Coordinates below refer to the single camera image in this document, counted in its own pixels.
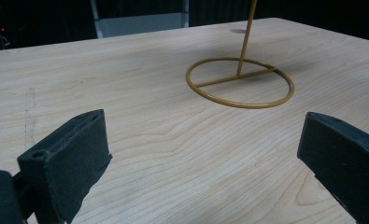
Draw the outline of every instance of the gold vertical rod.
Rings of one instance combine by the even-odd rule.
[[[256,10],[257,0],[252,0],[250,13],[248,15],[248,27],[246,28],[245,39],[243,41],[242,52],[240,53],[239,65],[237,66],[236,76],[240,77],[242,73],[243,61],[245,59],[246,48],[248,47],[248,37],[250,36],[251,23],[254,18],[254,11]]]

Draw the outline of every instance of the tabletop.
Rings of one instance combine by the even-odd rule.
[[[113,159],[74,223],[355,223],[296,152],[308,111],[369,133],[369,41],[256,20],[247,58],[288,74],[292,98],[243,109],[195,93],[187,68],[238,57],[245,28],[240,21],[1,50],[0,170],[16,174],[26,149],[74,116],[104,109]],[[204,64],[193,78],[236,67]],[[288,86],[271,74],[209,90],[258,103]]]

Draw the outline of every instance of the wooden table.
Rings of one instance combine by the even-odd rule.
[[[247,58],[289,74],[293,97],[251,110],[192,91],[186,69],[204,58],[238,57],[243,34],[232,30],[245,27],[241,21],[0,51],[0,170],[16,174],[27,148],[75,115],[103,108],[114,158],[74,223],[354,223],[296,152],[308,111],[369,133],[369,41],[257,20]],[[235,68],[211,63],[194,76]],[[210,90],[257,103],[288,87],[271,74]]]

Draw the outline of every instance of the gold metal stand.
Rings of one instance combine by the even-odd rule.
[[[229,106],[241,107],[241,108],[258,109],[258,108],[267,108],[267,107],[272,107],[272,106],[276,106],[276,105],[281,105],[281,104],[287,102],[292,97],[292,95],[294,94],[294,84],[293,84],[292,80],[290,79],[290,77],[288,75],[286,75],[285,73],[283,73],[282,71],[280,71],[279,69],[275,68],[274,66],[272,66],[270,64],[245,59],[246,48],[248,47],[248,37],[250,35],[250,28],[251,28],[251,23],[253,22],[254,11],[256,9],[256,5],[257,5],[257,0],[253,0],[252,4],[251,4],[251,8],[250,8],[250,14],[248,16],[248,26],[246,28],[246,34],[245,34],[245,39],[243,41],[243,47],[242,47],[242,52],[240,54],[240,58],[204,59],[202,61],[194,63],[193,65],[191,65],[188,68],[187,74],[186,74],[187,83],[190,85],[190,87],[194,91],[196,91],[198,94],[205,97],[206,99],[209,99],[211,101],[214,101],[214,102],[222,104],[222,105],[229,105]],[[203,83],[197,83],[197,84],[192,82],[191,72],[196,66],[199,66],[203,63],[211,63],[211,62],[216,62],[216,61],[238,61],[239,65],[237,66],[236,76],[225,77],[225,78],[212,80],[212,81],[208,81],[208,82],[203,82]],[[242,74],[243,63],[254,63],[254,64],[262,66],[266,69],[261,70],[261,71],[257,71],[257,72],[248,73],[248,74]],[[289,84],[289,92],[284,98],[282,98],[280,100],[277,100],[277,101],[274,101],[274,102],[269,102],[269,103],[248,104],[248,103],[240,103],[240,102],[225,100],[225,99],[219,98],[217,96],[211,95],[211,94],[209,94],[205,91],[202,91],[200,89],[201,87],[204,87],[204,86],[209,86],[209,85],[214,85],[214,84],[218,84],[218,83],[222,83],[222,82],[237,80],[237,79],[245,78],[245,77],[254,77],[254,76],[257,76],[257,75],[268,74],[268,73],[276,73],[276,74],[280,75]]]

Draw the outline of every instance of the table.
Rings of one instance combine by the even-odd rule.
[[[251,110],[192,91],[186,69],[204,58],[238,57],[237,31],[245,27],[240,21],[1,50],[0,170],[16,174],[27,148],[75,115],[103,108],[114,158],[74,223],[354,223],[296,152],[307,111],[369,133],[369,41],[256,20],[247,58],[289,74],[293,97]],[[194,76],[235,68],[212,63]],[[254,103],[287,90],[274,74],[211,87]]]

